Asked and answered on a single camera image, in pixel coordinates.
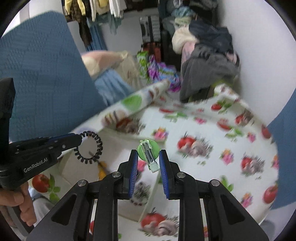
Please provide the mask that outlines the left hand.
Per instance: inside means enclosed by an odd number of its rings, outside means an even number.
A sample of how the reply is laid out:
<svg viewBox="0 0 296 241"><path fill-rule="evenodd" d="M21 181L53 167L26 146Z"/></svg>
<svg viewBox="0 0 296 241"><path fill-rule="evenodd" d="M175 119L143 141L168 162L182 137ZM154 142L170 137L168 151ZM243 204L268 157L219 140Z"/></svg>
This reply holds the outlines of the left hand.
<svg viewBox="0 0 296 241"><path fill-rule="evenodd" d="M20 191L11 191L1 188L1 213L9 226L16 227L12 218L10 217L10 214L8 213L7 207L19 207L21 211L20 218L28 226L32 226L37 222L33 201L29 194L28 188L29 185L27 182L20 186Z"/></svg>

